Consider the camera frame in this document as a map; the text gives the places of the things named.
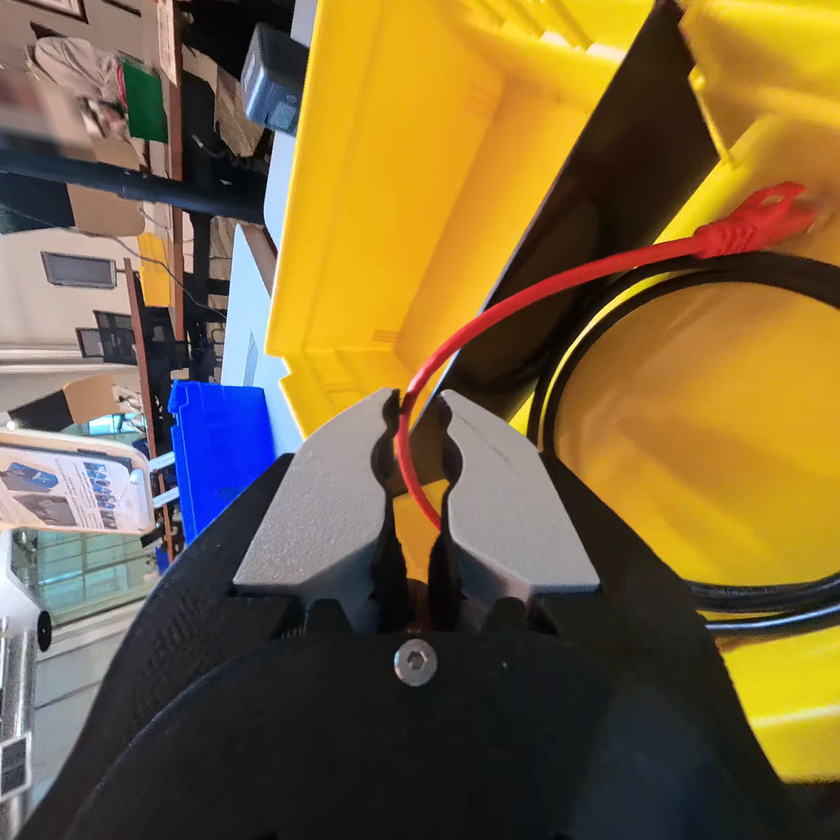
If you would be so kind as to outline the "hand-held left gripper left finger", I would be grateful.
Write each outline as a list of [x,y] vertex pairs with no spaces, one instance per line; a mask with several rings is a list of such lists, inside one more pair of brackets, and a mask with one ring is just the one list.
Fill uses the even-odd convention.
[[406,563],[388,486],[399,416],[399,391],[381,388],[301,444],[234,576],[242,593],[290,596],[305,611],[337,601],[356,632],[404,629]]

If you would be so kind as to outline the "green cloth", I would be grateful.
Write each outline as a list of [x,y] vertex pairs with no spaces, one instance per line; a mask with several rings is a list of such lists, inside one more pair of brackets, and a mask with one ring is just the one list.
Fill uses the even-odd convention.
[[129,136],[168,144],[169,126],[161,79],[129,56],[121,56],[122,89]]

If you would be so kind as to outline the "yellow plastic bin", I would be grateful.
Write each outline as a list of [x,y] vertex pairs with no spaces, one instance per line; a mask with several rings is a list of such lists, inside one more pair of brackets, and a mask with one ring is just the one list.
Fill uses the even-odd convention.
[[266,351],[303,438],[479,312],[802,189],[806,230],[615,269],[453,353],[693,590],[758,741],[838,782],[838,2],[318,2]]
[[143,302],[150,308],[169,308],[172,305],[172,278],[165,242],[153,233],[143,233],[136,240]]

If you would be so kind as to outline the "silver metal stand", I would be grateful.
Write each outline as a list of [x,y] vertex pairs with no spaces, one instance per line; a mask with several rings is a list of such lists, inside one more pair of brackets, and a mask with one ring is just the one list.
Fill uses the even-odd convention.
[[29,580],[15,567],[12,529],[1,533],[1,803],[19,800],[32,784],[35,661],[51,644],[52,624]]

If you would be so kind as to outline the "blue plastic bin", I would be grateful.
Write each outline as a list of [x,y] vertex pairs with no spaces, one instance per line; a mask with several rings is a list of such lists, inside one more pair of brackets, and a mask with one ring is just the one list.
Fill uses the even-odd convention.
[[191,543],[274,461],[262,389],[176,381],[168,410],[185,542]]

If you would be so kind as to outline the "black tripod stand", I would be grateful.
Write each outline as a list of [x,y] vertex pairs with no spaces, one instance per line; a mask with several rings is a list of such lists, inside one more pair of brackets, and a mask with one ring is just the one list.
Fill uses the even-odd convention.
[[161,203],[189,213],[229,217],[254,225],[265,223],[264,193],[196,185],[114,164],[21,150],[1,149],[1,169],[4,174],[83,186],[125,200]]

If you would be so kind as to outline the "wooden-edged background table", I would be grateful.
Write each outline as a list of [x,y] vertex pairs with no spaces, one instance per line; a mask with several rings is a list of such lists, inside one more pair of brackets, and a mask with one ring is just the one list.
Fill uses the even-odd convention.
[[[183,181],[182,142],[182,50],[179,25],[173,2],[135,2],[141,14],[140,47],[132,47],[129,56],[161,79],[164,109],[169,126],[169,142],[136,140],[141,145],[141,171]],[[171,275],[171,300],[168,308],[175,340],[186,340],[185,299],[183,290],[187,238],[184,213],[161,203],[140,202],[145,219],[144,233],[153,233],[164,240]]]

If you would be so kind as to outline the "wooden board with printed sheets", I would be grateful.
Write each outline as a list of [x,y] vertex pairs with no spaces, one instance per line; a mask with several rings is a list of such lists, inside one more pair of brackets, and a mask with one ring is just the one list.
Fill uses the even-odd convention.
[[98,437],[1,433],[1,528],[139,537],[155,528],[149,460]]

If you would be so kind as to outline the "cardboard box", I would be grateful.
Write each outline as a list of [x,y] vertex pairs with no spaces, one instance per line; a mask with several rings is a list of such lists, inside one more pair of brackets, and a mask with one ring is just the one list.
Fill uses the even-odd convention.
[[82,185],[68,184],[66,189],[73,227],[83,234],[129,238],[144,232],[138,202]]

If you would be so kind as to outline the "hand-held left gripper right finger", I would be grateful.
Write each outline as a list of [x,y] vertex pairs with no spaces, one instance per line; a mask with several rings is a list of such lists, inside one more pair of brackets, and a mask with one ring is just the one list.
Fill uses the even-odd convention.
[[597,592],[600,577],[535,445],[455,391],[438,400],[448,488],[428,568],[432,628],[477,629],[503,599]]

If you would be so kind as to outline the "white side table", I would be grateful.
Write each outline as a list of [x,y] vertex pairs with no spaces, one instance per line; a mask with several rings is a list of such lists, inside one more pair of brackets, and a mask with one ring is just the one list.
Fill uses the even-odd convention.
[[294,452],[302,435],[280,382],[286,363],[266,352],[277,252],[263,227],[238,224],[230,266],[221,382],[264,393],[277,455]]

